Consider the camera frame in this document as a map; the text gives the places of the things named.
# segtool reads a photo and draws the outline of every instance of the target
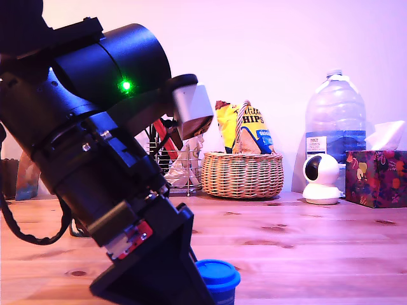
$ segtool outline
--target bag of crisps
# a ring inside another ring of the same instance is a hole
[[[240,143],[244,154],[271,154],[275,153],[273,140],[260,111],[251,106],[249,101],[243,105],[218,100],[215,110],[219,129],[221,131],[226,153],[236,153],[236,125],[241,107],[247,108],[242,117]]]

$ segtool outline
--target floral tissue box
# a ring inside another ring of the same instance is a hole
[[[349,151],[346,161],[347,201],[407,207],[407,151]]]

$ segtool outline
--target plastic water bottle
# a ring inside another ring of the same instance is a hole
[[[340,176],[335,186],[343,197],[346,151],[366,149],[366,109],[357,88],[341,70],[328,72],[326,78],[307,107],[307,157],[328,153],[337,160]]]

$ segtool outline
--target white tissue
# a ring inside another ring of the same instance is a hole
[[[366,146],[372,151],[395,151],[400,144],[405,124],[405,121],[396,121],[375,125],[376,132],[366,138]]]
[[[183,148],[178,152],[178,158],[172,164],[168,173],[165,174],[165,179],[173,186],[183,187],[190,180],[192,185],[200,183],[199,172],[199,152],[202,149],[204,137],[199,135],[195,138],[189,139],[185,142]],[[186,146],[190,146],[190,153],[188,155]]]

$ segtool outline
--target wooden tabletop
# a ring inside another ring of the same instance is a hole
[[[198,259],[221,259],[240,271],[236,305],[407,304],[407,208],[342,200],[318,206],[296,193],[269,201],[204,194],[171,200],[195,214]],[[59,229],[55,199],[10,207],[25,233]],[[110,304],[88,290],[110,265],[92,239],[66,232],[54,245],[35,246],[14,237],[1,218],[1,304]]]

